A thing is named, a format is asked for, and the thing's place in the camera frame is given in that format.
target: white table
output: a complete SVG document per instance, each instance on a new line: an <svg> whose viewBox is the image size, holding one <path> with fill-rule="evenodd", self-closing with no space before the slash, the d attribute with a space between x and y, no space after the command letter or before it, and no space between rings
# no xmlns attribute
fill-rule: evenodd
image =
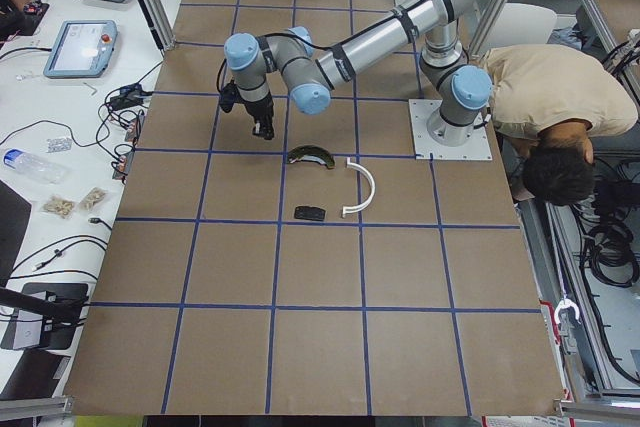
<svg viewBox="0 0 640 427"><path fill-rule="evenodd" d="M162 61L147 27L138 0L127 0L122 4L99 0L43 0L50 4L36 35L19 37L6 44L0 55L9 50L27 47L52 47L60 26L65 20L115 21L118 38L109 67L97 79L59 79L43 76L42 71L48 58L47 52L17 52L0 61L0 139L5 135L42 119L68 124L76 139L82 143L92 143L100 124L98 107L107 93L120 86L137 82L154 65ZM180 0L161 0L167 17L173 25ZM159 68L142 82L145 90L153 90ZM124 130L111 128L111 136L104 141L105 147L112 149L124 140ZM1 166L0 179L32 203L29 226L18 256L18 262L35 250L63 237L90 234L108 240L109 231L101 224L90 224L88 218L99 216L112 224L123 191L121 182L112 180L112 160L98 146L79 148L57 153L47 153L47 139L66 137L69 132L59 126L40 124L21 132L0 148L17 148L36 155L42 155L54 162L70 168L70 174L60 184L39 184L11 169ZM79 201L93 187L109 192L109 196L91 214L73 213L62 219L41 211L42 205L51 195ZM16 275L32 273L32 267L53 254L53 248L34 257L23 265ZM94 245L85 243L75 246L56 259L45 271L80 269L98 275L103 252ZM93 292L93 280L81 274L58 274L35 277L33 279L10 280L7 287L20 291L27 282L88 282L89 293ZM0 325L0 335L4 334L6 323ZM71 348L55 352L73 356L82 329L77 329ZM14 370L21 351L0 351L0 386L4 386ZM55 396L62 393L70 367L67 367L59 382Z"/></svg>

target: blue joint cap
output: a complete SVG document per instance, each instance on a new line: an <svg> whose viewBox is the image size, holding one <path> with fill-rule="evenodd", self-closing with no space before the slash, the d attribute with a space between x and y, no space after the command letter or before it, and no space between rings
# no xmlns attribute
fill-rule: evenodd
<svg viewBox="0 0 640 427"><path fill-rule="evenodd" d="M451 91L456 100L469 110L480 110L491 95L491 79L484 70L465 65L453 74Z"/></svg>
<svg viewBox="0 0 640 427"><path fill-rule="evenodd" d="M331 94L322 84L301 84L294 87L291 98L303 114L315 115L324 111L331 102Z"/></svg>
<svg viewBox="0 0 640 427"><path fill-rule="evenodd" d="M311 42L311 35L309 35L309 31L304 27L302 27L301 25L297 27L291 27L290 29L287 29L287 30L292 34L295 34L298 37L306 40L307 42ZM313 55L313 47L305 44L304 42L303 42L303 45L304 45L305 52L307 52L307 55L311 57Z"/></svg>
<svg viewBox="0 0 640 427"><path fill-rule="evenodd" d="M224 43L224 55L231 70L247 68L259 51L258 41L251 34L233 34Z"/></svg>

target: person's ear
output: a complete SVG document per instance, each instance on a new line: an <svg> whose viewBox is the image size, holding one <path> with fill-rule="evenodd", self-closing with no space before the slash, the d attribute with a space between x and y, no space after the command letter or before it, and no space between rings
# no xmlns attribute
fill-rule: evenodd
<svg viewBox="0 0 640 427"><path fill-rule="evenodd" d="M591 143L591 139L589 137L587 137L582 142L582 150L584 153L584 161L589 165L593 165L595 161L593 155L593 144Z"/></svg>

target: person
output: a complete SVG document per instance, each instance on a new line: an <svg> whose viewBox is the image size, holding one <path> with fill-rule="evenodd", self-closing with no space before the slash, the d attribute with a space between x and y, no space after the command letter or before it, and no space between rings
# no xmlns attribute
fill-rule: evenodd
<svg viewBox="0 0 640 427"><path fill-rule="evenodd" d="M30 2L31 0L0 0L0 41L19 32L24 22L23 9Z"/></svg>
<svg viewBox="0 0 640 427"><path fill-rule="evenodd" d="M494 127L525 159L514 200L570 205L589 197L591 137L622 134L638 120L624 87L597 59L557 44L495 48L479 66L494 85Z"/></svg>

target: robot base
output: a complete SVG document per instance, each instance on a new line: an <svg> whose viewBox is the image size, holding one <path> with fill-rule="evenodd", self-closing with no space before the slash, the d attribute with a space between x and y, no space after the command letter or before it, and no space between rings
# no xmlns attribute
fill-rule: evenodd
<svg viewBox="0 0 640 427"><path fill-rule="evenodd" d="M427 130L427 121L431 114L440 107L440 100L409 100L411 114L411 130L413 131L413 147L416 159L429 160L492 160L491 149L485 128L472 131L469 140L458 147L450 147L435 141ZM482 122L478 114L475 124Z"/></svg>

